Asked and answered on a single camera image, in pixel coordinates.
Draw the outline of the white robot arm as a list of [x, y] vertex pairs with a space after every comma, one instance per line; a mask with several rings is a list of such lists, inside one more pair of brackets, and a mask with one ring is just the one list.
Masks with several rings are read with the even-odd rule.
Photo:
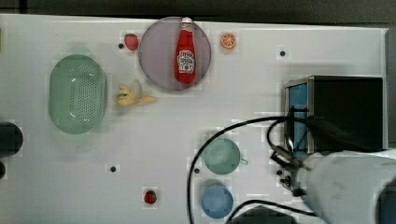
[[274, 147], [283, 185], [327, 224], [395, 224], [395, 150], [316, 152], [303, 158]]

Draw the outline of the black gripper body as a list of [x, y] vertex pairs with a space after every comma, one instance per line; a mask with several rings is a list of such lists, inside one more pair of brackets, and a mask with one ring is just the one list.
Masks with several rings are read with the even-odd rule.
[[302, 161], [296, 159], [281, 146], [274, 146], [272, 150], [274, 152], [270, 159], [280, 166], [276, 174], [280, 176], [281, 185], [288, 189], [294, 197], [305, 196], [306, 190], [297, 182], [297, 174], [300, 170], [311, 171], [311, 168], [304, 165]]

